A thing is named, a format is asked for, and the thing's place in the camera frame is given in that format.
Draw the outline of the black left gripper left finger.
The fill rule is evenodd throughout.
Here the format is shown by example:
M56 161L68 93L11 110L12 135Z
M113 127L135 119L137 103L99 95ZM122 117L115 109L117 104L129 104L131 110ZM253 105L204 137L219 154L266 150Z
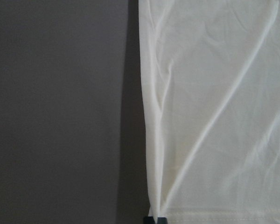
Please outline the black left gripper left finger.
M143 224L154 224L154 218L153 217L144 217Z

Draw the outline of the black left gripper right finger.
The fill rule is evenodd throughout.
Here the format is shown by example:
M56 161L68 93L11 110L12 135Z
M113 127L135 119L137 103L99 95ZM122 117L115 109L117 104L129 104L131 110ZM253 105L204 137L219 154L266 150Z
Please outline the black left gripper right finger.
M168 220L166 217L157 218L157 224L168 224Z

